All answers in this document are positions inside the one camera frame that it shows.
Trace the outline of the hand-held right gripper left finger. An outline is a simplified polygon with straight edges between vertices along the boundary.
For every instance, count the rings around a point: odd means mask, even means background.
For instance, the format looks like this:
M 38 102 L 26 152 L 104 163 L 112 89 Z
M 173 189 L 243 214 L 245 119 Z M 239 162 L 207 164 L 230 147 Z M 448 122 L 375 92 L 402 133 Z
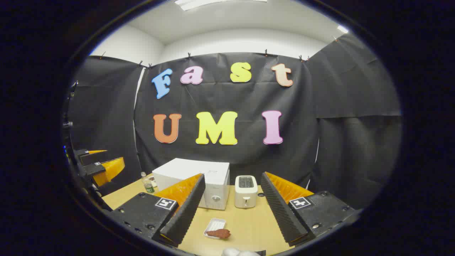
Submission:
M 107 211 L 107 215 L 144 240 L 177 247 L 192 223 L 205 188 L 205 176 L 199 173 L 154 194 L 138 193 Z

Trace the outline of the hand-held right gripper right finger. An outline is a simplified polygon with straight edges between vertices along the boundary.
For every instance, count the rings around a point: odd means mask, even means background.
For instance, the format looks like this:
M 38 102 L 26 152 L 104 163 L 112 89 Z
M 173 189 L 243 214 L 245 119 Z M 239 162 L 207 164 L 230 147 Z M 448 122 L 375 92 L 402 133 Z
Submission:
M 325 235 L 359 213 L 328 191 L 312 193 L 272 173 L 262 173 L 261 188 L 289 246 Z

